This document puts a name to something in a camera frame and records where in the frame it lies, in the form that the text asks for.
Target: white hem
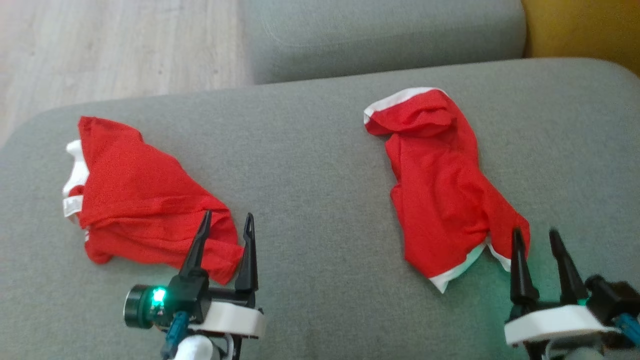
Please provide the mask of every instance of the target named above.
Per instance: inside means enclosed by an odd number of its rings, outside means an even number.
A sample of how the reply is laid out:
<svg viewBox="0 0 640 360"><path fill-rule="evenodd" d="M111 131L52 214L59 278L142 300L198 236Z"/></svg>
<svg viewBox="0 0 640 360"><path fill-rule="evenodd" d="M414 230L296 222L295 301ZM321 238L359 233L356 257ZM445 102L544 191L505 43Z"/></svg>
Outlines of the white hem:
<svg viewBox="0 0 640 360"><path fill-rule="evenodd" d="M471 250L467 254L467 259L465 260L465 262L454 267L453 269L443 272L440 275L430 277L429 280L431 280L431 282L436 286L436 288L438 288L438 290L440 290L440 292L444 294L444 291L447 289L447 285L449 284L449 281L457 278L458 276L462 275L463 272L467 271L467 269L478 259L480 254L482 254L482 251L484 250L485 246L486 246L486 243L484 242L476 246L473 250Z"/></svg>
<svg viewBox="0 0 640 360"><path fill-rule="evenodd" d="M62 188L62 204L65 217L78 213L82 210L83 196L71 196L69 192L76 186L86 184L86 180L89 177L89 168L84 161L84 155L82 153L82 143L80 140L74 140L67 144L67 152L74 157L74 167L71 170L69 180Z"/></svg>
<svg viewBox="0 0 640 360"><path fill-rule="evenodd" d="M406 88L404 90L400 90L398 92L396 92L393 95L387 96L384 99L380 99L376 102L374 102L373 104L369 105L365 110L364 110L364 123L365 125L371 120L371 115L373 115L373 113L375 111L381 111L384 109L388 109L391 106L395 106L398 105L402 102L405 102L409 99L411 99L412 97L419 95L419 94L424 94L426 92L429 92L431 90L439 90L442 91L445 95L447 95L447 93L445 93L442 89L439 88L428 88L428 87L420 87L420 88Z"/></svg>
<svg viewBox="0 0 640 360"><path fill-rule="evenodd" d="M500 264L502 265L502 267L504 268L504 270L506 272L511 272L511 259L509 258L505 258L504 256L498 254L495 249L493 248L493 246L491 244L489 244L489 250L491 251L491 254L498 259L498 261L500 261Z"/></svg>

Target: yellow cushion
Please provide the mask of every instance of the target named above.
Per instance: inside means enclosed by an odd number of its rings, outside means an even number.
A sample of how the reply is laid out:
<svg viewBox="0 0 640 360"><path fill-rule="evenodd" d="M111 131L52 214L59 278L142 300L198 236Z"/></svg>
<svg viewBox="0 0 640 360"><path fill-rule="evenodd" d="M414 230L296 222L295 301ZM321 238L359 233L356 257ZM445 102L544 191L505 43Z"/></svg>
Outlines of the yellow cushion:
<svg viewBox="0 0 640 360"><path fill-rule="evenodd" d="M522 0L526 57L580 56L640 76L640 0Z"/></svg>

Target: gray fabric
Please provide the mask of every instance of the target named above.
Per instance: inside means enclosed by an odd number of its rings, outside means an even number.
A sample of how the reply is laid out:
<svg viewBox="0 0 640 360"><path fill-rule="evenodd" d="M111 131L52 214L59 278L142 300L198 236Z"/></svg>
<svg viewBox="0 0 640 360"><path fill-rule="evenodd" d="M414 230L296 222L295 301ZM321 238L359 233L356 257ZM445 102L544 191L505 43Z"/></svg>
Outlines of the gray fabric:
<svg viewBox="0 0 640 360"><path fill-rule="evenodd" d="M596 60L516 60L48 111L0 151L0 348L7 359L151 359L156 330L127 329L136 283L167 266L89 261L62 217L80 115L137 127L225 202L255 215L268 335L243 359L522 359L505 345L509 274L488 251L441 295L403 260L384 138L362 110L438 86L474 128L488 178L531 223L531 272L557 298L547 230L582 275L640 287L640 81Z"/></svg>
<svg viewBox="0 0 640 360"><path fill-rule="evenodd" d="M245 0L257 83L522 56L519 0Z"/></svg>

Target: blue cable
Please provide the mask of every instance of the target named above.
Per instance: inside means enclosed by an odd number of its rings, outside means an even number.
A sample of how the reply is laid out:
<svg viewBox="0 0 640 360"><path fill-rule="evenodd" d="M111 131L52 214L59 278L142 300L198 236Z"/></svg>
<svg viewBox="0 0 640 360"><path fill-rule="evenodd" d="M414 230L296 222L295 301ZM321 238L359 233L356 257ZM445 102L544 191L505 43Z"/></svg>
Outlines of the blue cable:
<svg viewBox="0 0 640 360"><path fill-rule="evenodd" d="M630 314L623 313L615 318L613 323L617 328L622 330L622 333L631 340L631 342L636 344L636 347L640 347L640 323L638 323L636 318Z"/></svg>
<svg viewBox="0 0 640 360"><path fill-rule="evenodd" d="M164 339L164 345L160 350L163 360L173 359L178 352L178 345L187 334L189 326L189 314L186 311L178 311L173 317L173 322L169 326Z"/></svg>

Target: cable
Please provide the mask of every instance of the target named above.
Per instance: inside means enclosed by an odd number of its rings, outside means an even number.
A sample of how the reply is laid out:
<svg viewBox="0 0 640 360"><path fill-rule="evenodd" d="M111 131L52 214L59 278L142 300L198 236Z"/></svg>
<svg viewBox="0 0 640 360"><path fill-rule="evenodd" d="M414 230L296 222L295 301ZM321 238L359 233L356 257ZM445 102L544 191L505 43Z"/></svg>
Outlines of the cable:
<svg viewBox="0 0 640 360"><path fill-rule="evenodd" d="M231 334L225 334L225 339L227 341L227 355L223 357L222 360L231 360L234 358L234 353L236 352L234 348L234 338L233 336L231 336Z"/></svg>
<svg viewBox="0 0 640 360"><path fill-rule="evenodd" d="M556 342L556 339L549 340L547 346L545 347L545 358L543 360L551 360L551 356L549 352L551 351L551 346Z"/></svg>
<svg viewBox="0 0 640 360"><path fill-rule="evenodd" d="M175 357L178 345L187 334L187 326L189 326L189 314L186 311L178 311L166 332L164 345L160 350L163 360Z"/></svg>
<svg viewBox="0 0 640 360"><path fill-rule="evenodd" d="M630 314L623 313L613 319L613 322L627 339L631 340L636 347L640 347L640 323L638 323L637 318Z"/></svg>
<svg viewBox="0 0 640 360"><path fill-rule="evenodd" d="M622 334L622 330L620 330L615 326L607 326L606 329L607 329L606 332L617 332L618 334Z"/></svg>

